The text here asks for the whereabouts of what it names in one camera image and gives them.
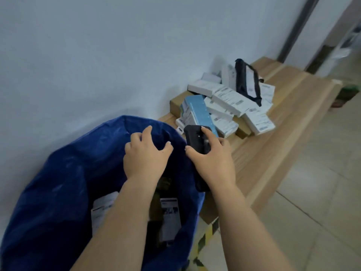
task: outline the light blue box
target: light blue box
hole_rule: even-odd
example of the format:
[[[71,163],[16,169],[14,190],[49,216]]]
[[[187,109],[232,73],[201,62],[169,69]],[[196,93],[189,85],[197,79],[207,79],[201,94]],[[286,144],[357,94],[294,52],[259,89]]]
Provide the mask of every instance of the light blue box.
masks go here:
[[[180,106],[180,114],[186,125],[209,126],[214,135],[218,137],[202,95],[187,96]]]

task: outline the blue tarp bag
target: blue tarp bag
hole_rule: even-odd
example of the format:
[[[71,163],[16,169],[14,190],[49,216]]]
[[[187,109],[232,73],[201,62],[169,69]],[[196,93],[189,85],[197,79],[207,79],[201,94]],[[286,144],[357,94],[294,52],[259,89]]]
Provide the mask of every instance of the blue tarp bag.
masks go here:
[[[173,178],[177,187],[182,228],[170,247],[146,251],[142,270],[183,267],[204,200],[184,152],[186,142],[166,123],[121,116],[49,156],[11,216],[0,249],[2,271],[68,271],[92,237],[93,201],[122,188],[124,146],[132,133],[148,125],[159,150],[167,141],[174,147],[164,176]]]

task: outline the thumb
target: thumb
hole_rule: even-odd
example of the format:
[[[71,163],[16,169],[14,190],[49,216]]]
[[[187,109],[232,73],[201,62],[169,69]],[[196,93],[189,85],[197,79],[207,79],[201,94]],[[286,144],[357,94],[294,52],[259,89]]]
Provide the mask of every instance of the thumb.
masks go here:
[[[199,158],[202,157],[201,153],[198,153],[193,147],[186,145],[186,155],[188,158],[191,159],[191,161],[195,164]]]
[[[170,143],[170,141],[166,142],[162,152],[169,158],[170,154],[173,152],[173,145]]]

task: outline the tiled floor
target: tiled floor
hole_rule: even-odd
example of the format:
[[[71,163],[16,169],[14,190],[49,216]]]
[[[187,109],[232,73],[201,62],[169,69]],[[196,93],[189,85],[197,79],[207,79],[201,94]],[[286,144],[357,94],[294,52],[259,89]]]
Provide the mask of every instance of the tiled floor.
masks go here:
[[[350,60],[333,75],[361,84]],[[361,93],[328,111],[260,219],[297,270],[361,270]],[[219,233],[199,259],[227,270]]]

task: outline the handheld device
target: handheld device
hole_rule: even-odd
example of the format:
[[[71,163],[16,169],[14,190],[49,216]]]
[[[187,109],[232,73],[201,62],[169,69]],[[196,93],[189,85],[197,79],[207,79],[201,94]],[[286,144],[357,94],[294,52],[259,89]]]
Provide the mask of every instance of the handheld device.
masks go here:
[[[184,128],[184,133],[186,134],[187,145],[193,147],[198,153],[207,154],[210,151],[210,144],[207,136],[202,132],[200,125],[187,125]],[[208,192],[210,191],[207,183],[202,179],[202,177],[197,172],[196,168],[193,167],[195,174],[195,183],[196,189],[199,192]]]

